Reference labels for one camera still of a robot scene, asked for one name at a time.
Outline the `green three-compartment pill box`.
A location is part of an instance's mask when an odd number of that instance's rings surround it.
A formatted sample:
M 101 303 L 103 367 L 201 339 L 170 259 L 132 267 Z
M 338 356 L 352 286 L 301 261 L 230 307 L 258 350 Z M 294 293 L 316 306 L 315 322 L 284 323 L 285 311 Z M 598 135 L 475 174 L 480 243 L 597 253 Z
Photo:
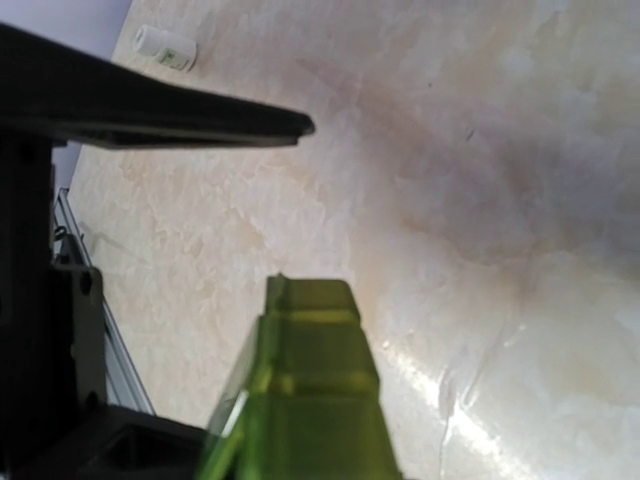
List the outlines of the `green three-compartment pill box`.
M 199 479 L 400 479 L 349 285 L 272 276 L 222 390 Z

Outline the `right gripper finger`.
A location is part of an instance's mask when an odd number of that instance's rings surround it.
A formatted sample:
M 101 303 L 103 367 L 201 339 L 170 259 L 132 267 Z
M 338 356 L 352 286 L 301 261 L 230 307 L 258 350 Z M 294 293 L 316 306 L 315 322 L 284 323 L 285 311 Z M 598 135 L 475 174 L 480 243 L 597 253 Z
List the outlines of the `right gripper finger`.
M 105 149 L 270 148 L 315 131 L 305 113 L 164 83 L 10 25 L 1 125 Z

